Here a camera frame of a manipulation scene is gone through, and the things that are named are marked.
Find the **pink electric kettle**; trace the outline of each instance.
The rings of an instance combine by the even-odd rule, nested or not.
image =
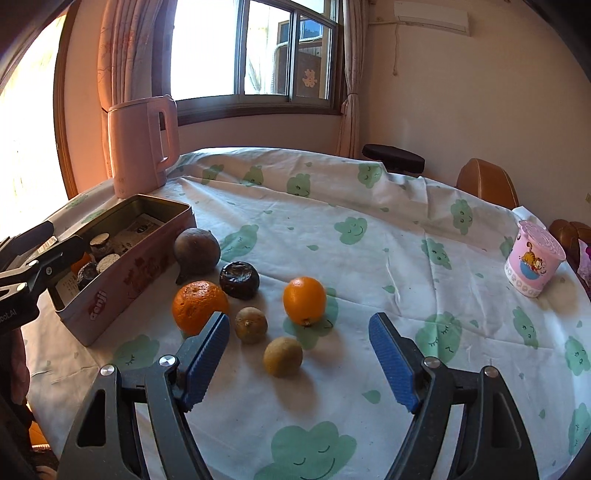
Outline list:
[[[160,112],[164,115],[168,157],[162,149]],[[109,109],[108,124],[115,194],[124,199],[164,185],[165,169],[179,156],[175,101],[167,95],[119,103]]]

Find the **brown leather sofa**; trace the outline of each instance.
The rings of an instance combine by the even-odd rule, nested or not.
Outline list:
[[[510,210],[519,206],[517,192],[507,172],[479,158],[471,159],[462,167],[456,188]]]
[[[566,261],[583,284],[583,288],[591,299],[591,289],[587,287],[587,284],[577,273],[581,261],[579,238],[586,244],[591,245],[591,227],[581,222],[567,222],[566,220],[559,219],[552,222],[548,231],[559,241],[562,248],[564,248]]]

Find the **pink fabric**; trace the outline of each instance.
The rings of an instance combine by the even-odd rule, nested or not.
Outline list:
[[[587,286],[591,288],[591,247],[579,239],[579,248],[581,253],[581,262],[579,264],[577,273],[587,284]]]
[[[345,80],[348,95],[341,105],[339,157],[355,158],[359,155],[359,95],[363,72],[363,52],[368,29],[368,0],[344,0],[345,21]]]
[[[113,177],[109,155],[107,111],[113,105],[140,98],[136,73],[150,61],[147,48],[162,0],[107,0],[100,28],[97,80],[103,109],[103,153],[107,176]]]

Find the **silver bolt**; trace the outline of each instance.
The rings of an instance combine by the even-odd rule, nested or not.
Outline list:
[[[439,368],[441,366],[441,360],[436,356],[426,356],[423,363],[425,364],[425,367],[429,368]]]
[[[108,377],[109,375],[111,375],[113,372],[115,372],[115,367],[111,364],[106,364],[105,366],[103,366],[100,369],[100,374],[103,377]]]
[[[160,357],[158,363],[161,367],[170,367],[171,365],[174,365],[175,361],[177,361],[177,359],[174,355],[164,355]]]
[[[484,367],[484,374],[490,378],[496,378],[499,376],[499,371],[492,365]]]

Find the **pink cup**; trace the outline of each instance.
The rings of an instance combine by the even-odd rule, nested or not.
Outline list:
[[[535,298],[564,260],[563,248],[548,230],[521,220],[517,240],[505,263],[505,275],[523,295]]]

